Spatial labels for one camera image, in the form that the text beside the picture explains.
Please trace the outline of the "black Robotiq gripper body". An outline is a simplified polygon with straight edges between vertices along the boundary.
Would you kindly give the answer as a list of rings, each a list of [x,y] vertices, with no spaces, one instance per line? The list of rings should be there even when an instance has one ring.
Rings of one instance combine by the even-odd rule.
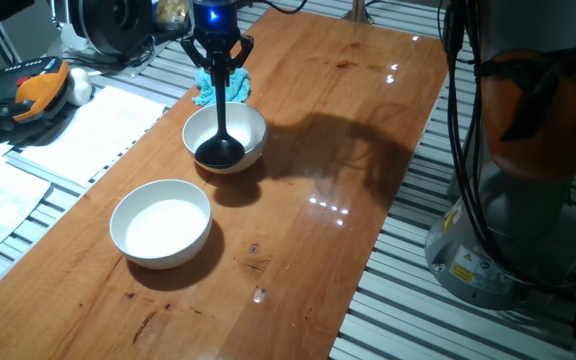
[[[196,40],[206,50],[230,50],[239,40],[235,0],[194,0]]]

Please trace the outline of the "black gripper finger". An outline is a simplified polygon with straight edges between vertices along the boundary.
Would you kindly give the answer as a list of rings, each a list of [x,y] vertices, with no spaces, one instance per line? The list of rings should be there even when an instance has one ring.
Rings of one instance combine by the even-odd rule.
[[[214,75],[216,73],[216,59],[218,53],[208,49],[205,55],[202,55],[195,46],[195,38],[193,36],[185,36],[181,39],[180,44],[185,50],[192,62],[199,68],[203,68],[205,72]]]
[[[240,50],[235,56],[232,56],[231,51],[236,44],[239,44]],[[225,36],[225,48],[225,69],[226,73],[230,75],[236,69],[243,67],[254,48],[254,38],[240,33],[227,33]]]

